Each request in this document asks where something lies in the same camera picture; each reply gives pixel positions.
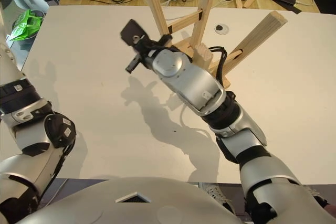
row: green plastic bag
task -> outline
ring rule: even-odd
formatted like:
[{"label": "green plastic bag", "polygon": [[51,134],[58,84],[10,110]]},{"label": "green plastic bag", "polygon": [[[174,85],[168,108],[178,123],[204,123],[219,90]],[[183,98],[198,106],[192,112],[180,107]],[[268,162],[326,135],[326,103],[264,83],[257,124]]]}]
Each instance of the green plastic bag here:
[{"label": "green plastic bag", "polygon": [[20,14],[14,24],[14,29],[10,35],[12,41],[24,40],[36,33],[41,27],[43,18],[36,17],[30,9]]}]

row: white sneaker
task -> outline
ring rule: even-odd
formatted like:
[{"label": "white sneaker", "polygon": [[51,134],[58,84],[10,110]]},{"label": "white sneaker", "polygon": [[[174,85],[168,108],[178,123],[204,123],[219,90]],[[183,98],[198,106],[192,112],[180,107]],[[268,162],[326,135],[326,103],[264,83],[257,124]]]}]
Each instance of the white sneaker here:
[{"label": "white sneaker", "polygon": [[235,208],[231,204],[231,200],[225,198],[218,184],[200,183],[199,186],[202,190],[206,191],[211,197],[217,200],[217,202],[220,203],[223,207],[233,214],[236,214]]}]

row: silver robot arm segment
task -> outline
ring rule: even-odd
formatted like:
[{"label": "silver robot arm segment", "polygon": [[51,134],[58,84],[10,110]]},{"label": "silver robot arm segment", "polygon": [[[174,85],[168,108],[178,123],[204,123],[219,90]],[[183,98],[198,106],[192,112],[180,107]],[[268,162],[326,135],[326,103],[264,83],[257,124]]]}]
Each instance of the silver robot arm segment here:
[{"label": "silver robot arm segment", "polygon": [[0,223],[37,210],[75,144],[75,125],[56,113],[0,47],[0,114],[21,154],[0,163]]},{"label": "silver robot arm segment", "polygon": [[139,63],[153,70],[210,126],[225,157],[239,164],[246,210],[255,224],[336,223],[290,169],[265,149],[265,135],[235,95],[206,70],[191,64],[186,54],[164,47],[170,35],[152,41],[130,20],[121,37],[138,53],[127,71],[131,73]]}]

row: wooden frame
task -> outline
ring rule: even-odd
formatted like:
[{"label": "wooden frame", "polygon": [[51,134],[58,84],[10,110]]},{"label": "wooden frame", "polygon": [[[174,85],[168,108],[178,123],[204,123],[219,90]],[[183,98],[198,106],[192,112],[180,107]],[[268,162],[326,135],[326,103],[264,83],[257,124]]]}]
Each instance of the wooden frame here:
[{"label": "wooden frame", "polygon": [[[212,0],[200,0],[198,10],[173,23],[167,25],[160,0],[145,0],[151,8],[155,23],[160,35],[172,34],[188,25],[194,24],[192,36],[174,44],[182,52],[193,58],[193,63],[206,69],[213,76],[216,76],[219,61],[213,62],[213,54],[202,43],[202,38],[207,19],[212,6]],[[241,0],[236,0],[238,8],[247,8],[254,0],[247,0],[242,4]],[[287,20],[278,12],[269,13],[238,46],[231,52],[223,65],[223,86],[228,88],[230,82],[225,75],[234,69],[251,52],[260,46],[266,39],[282,27]]]}]

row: white table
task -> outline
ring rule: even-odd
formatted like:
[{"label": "white table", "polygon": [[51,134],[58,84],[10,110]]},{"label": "white table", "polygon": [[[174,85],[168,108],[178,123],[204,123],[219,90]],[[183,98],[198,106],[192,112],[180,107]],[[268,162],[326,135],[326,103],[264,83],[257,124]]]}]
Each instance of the white table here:
[{"label": "white table", "polygon": [[[214,8],[203,42],[231,51],[268,13]],[[336,184],[336,16],[281,13],[288,23],[228,74],[230,89],[302,183]],[[46,16],[24,72],[76,124],[77,144],[59,177],[239,183],[238,166],[200,118],[186,109],[181,122],[183,106],[151,71],[124,70],[134,52],[119,32],[131,18],[159,39],[148,7],[52,6]],[[229,26],[228,35],[214,32],[217,23]],[[0,137],[1,159],[18,153],[3,123]]]}]

